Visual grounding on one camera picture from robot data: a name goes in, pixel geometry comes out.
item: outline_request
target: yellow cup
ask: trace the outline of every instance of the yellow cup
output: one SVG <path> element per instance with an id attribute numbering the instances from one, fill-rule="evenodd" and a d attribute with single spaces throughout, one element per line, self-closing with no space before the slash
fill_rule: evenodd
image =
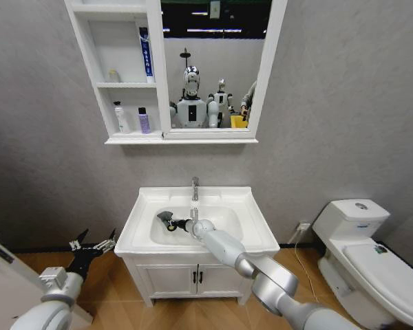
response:
<path id="1" fill-rule="evenodd" d="M 245 129 L 248 126 L 248 120 L 243 120 L 242 115 L 231 116 L 231 128 L 232 129 Z"/>

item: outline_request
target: wall shelf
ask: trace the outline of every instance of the wall shelf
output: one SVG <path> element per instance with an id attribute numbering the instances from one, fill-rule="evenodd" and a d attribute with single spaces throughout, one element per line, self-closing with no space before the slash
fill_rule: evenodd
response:
<path id="1" fill-rule="evenodd" d="M 189 129 L 171 127 L 162 11 L 160 0 L 64 0 L 83 55 L 109 139 L 106 144 L 250 144 L 255 134 L 271 74 L 287 0 L 271 5 L 268 33 L 247 129 Z M 156 83 L 148 83 L 139 37 L 147 27 Z M 116 70 L 120 81 L 110 82 Z M 114 111 L 120 101 L 132 133 L 121 134 Z M 145 107 L 150 134 L 142 134 L 138 108 Z"/>
<path id="2" fill-rule="evenodd" d="M 148 82 L 97 82 L 98 88 L 156 88 L 156 83 Z"/>
<path id="3" fill-rule="evenodd" d="M 70 7 L 76 15 L 93 21 L 134 21 L 147 18 L 145 5 L 71 3 Z"/>

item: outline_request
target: power cord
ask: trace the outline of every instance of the power cord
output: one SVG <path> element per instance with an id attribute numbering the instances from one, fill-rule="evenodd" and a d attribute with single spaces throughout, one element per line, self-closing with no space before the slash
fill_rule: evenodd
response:
<path id="1" fill-rule="evenodd" d="M 303 236 L 303 233 L 304 233 L 305 231 L 304 231 L 304 230 L 297 230 L 297 231 L 295 232 L 293 238 L 297 235 L 298 232 L 299 232 L 299 236 L 298 236 L 297 242 L 295 242 L 295 245 L 294 245 L 294 253 L 295 253 L 295 256 L 297 257 L 297 260 L 298 260 L 299 264 L 301 265 L 301 267 L 303 268 L 304 272 L 306 273 L 306 276 L 308 277 L 309 284 L 310 284 L 310 288 L 312 289 L 312 294 L 313 294 L 313 296 L 314 296 L 314 299 L 315 299 L 315 301 L 316 301 L 317 303 L 319 303 L 318 298 L 317 298 L 317 295 L 315 294 L 314 286 L 313 286 L 313 284 L 312 284 L 312 280 L 310 279 L 309 273 L 308 273 L 308 271 L 306 270 L 306 268 L 304 267 L 304 265 L 303 265 L 303 263 L 301 262 L 300 258 L 298 257 L 297 245 L 298 245 L 298 243 L 300 242 L 301 237 Z"/>

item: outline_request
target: cabinet door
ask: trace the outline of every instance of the cabinet door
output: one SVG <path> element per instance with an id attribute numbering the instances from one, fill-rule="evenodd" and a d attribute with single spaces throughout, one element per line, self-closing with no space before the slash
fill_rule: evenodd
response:
<path id="1" fill-rule="evenodd" d="M 138 265 L 150 298 L 178 298 L 197 292 L 198 265 Z"/>
<path id="2" fill-rule="evenodd" d="M 242 278 L 225 265 L 199 265 L 198 294 L 202 296 L 241 296 Z"/>

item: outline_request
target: person's hand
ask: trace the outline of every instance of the person's hand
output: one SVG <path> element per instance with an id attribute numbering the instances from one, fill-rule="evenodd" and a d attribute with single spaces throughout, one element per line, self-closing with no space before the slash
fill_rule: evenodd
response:
<path id="1" fill-rule="evenodd" d="M 242 116 L 246 116 L 248 114 L 248 109 L 246 108 L 246 105 L 242 105 L 240 107 L 240 113 L 242 114 Z"/>

